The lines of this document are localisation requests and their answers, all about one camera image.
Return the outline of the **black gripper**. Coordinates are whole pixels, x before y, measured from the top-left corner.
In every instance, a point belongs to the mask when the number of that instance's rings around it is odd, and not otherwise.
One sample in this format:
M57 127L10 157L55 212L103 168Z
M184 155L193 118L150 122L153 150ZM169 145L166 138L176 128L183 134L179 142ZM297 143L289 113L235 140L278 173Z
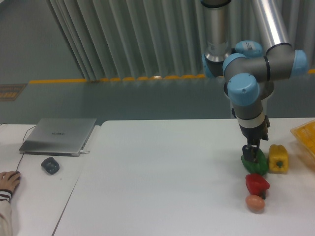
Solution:
M259 144L260 140L269 140L268 128L270 127L270 122L268 116L259 115L253 119L241 119L237 117L242 134L246 137L247 143L256 146L253 148L249 145L244 145L242 147L243 158L249 162L259 162Z

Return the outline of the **striped sleeve forearm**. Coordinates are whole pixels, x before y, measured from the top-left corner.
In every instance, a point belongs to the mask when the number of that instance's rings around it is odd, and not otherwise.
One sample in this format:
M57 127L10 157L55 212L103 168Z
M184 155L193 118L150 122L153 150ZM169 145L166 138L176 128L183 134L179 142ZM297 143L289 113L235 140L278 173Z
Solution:
M12 210L10 200L12 193L8 190L0 190L0 235L12 236Z

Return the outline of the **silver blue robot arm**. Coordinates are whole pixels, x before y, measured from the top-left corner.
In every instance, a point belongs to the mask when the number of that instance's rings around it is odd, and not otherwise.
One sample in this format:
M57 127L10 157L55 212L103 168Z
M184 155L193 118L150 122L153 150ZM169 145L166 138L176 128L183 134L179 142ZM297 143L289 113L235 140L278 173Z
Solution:
M224 76L227 95L247 143L245 160L257 161L261 140L268 139L270 126L262 106L260 84L300 76L308 71L304 51L293 49L281 13L273 0L254 0L252 8L262 38L263 53L237 50L228 44L229 1L203 0L207 48L204 69L214 77Z

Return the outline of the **person's hand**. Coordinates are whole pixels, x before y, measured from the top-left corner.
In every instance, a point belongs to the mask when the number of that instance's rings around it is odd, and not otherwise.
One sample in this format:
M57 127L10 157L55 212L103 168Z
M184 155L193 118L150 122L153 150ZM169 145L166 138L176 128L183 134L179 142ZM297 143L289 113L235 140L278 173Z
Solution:
M0 174L0 191L6 192L8 196L12 196L15 187L15 175L18 171L1 172Z

